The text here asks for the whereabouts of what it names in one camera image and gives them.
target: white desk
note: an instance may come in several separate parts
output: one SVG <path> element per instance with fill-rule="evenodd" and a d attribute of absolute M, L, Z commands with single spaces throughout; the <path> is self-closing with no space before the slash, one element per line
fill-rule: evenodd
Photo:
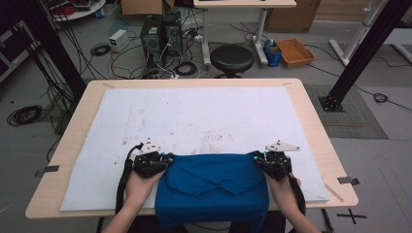
<path fill-rule="evenodd" d="M 239 79 L 239 80 L 162 80 L 162 81 L 93 81 L 88 84 L 76 112 L 51 159 L 49 166 L 58 166 L 58 171 L 47 172 L 26 210 L 29 218 L 69 216 L 112 216 L 113 210 L 61 212 L 60 206 L 68 188 L 76 160 L 85 143 L 86 135 L 99 109 L 107 89 L 111 88 L 192 88 L 250 86 L 283 86 L 289 93 L 302 130 L 307 137 L 312 154 L 318 164 L 329 201 L 310 203 L 308 208 L 348 207 L 358 204 L 358 197 L 349 183 L 341 184 L 337 178 L 346 177 L 345 170 L 306 94 L 297 79 Z M 140 215 L 153 215 L 154 209 L 142 209 Z"/>
<path fill-rule="evenodd" d="M 197 8 L 205 9 L 203 12 L 203 41 L 202 41 L 202 51 L 203 51 L 203 62 L 206 66 L 211 64 L 210 62 L 210 52 L 207 40 L 207 22 L 209 22 L 209 14 L 212 12 L 217 13 L 217 15 L 228 15 L 228 21 L 241 21 L 250 22 L 258 21 L 257 35 L 253 37 L 253 45 L 257 51 L 258 59 L 260 62 L 260 67 L 267 66 L 267 59 L 263 53 L 263 49 L 260 43 L 261 33 L 263 31 L 264 21 L 266 19 L 266 13 L 268 8 L 290 8 L 295 7 L 296 2 L 293 0 L 225 0 L 225 1 L 193 1 L 194 6 Z M 250 18 L 250 13 L 254 10 L 259 10 L 260 14 L 258 17 Z"/>
<path fill-rule="evenodd" d="M 83 11 L 83 12 L 76 11 L 74 14 L 72 14 L 68 17 L 53 16 L 53 19 L 55 21 L 66 21 L 66 20 L 73 20 L 73 19 L 80 18 L 80 17 L 86 17 L 88 15 L 91 15 L 91 14 L 97 12 L 97 10 L 102 8 L 105 3 L 106 3 L 106 0 L 99 0 L 98 2 L 92 1 L 89 11 Z"/>

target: white device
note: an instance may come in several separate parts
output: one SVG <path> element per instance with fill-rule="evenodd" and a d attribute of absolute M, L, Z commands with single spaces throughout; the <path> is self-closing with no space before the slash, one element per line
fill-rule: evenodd
<path fill-rule="evenodd" d="M 130 43 L 126 31 L 122 29 L 111 36 L 109 40 L 112 45 L 112 50 L 115 52 L 121 52 Z"/>

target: folded fabric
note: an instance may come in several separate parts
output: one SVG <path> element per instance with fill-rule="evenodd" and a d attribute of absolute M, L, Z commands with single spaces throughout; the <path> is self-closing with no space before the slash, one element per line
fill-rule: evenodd
<path fill-rule="evenodd" d="M 242 221 L 258 232 L 269 199 L 266 179 L 253 157 L 252 153 L 176 155 L 157 188 L 154 208 L 161 226 Z"/>

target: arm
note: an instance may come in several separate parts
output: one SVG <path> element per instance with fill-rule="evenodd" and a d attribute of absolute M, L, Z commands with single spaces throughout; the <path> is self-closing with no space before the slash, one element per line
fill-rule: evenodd
<path fill-rule="evenodd" d="M 288 177 L 284 177 L 280 181 L 263 173 L 269 183 L 273 198 L 278 204 L 279 210 L 291 225 L 299 233 L 321 232 L 306 216 L 304 216 L 297 208 L 296 199 L 294 197 Z"/>
<path fill-rule="evenodd" d="M 126 232 L 139 214 L 140 209 L 145 203 L 146 198 L 151 194 L 154 184 L 160 179 L 164 172 L 155 176 L 143 179 L 135 172 L 130 174 L 126 186 L 126 201 L 123 208 L 112 219 L 109 225 L 103 230 L 104 233 Z"/>

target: black metal pole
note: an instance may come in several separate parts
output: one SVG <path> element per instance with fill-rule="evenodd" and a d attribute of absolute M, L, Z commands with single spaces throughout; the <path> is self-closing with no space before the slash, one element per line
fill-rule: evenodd
<path fill-rule="evenodd" d="M 389 0 L 381 14 L 373 23 L 348 66 L 325 98 L 320 98 L 324 111 L 336 111 L 345 95 L 363 72 L 373 55 L 391 35 L 395 25 L 412 6 L 412 0 Z"/>
<path fill-rule="evenodd" d="M 55 67 L 74 94 L 73 101 L 78 103 L 85 92 L 86 84 L 73 64 L 66 49 L 61 44 L 51 24 L 46 18 L 38 0 L 14 0 L 15 9 L 33 36 L 48 53 Z"/>

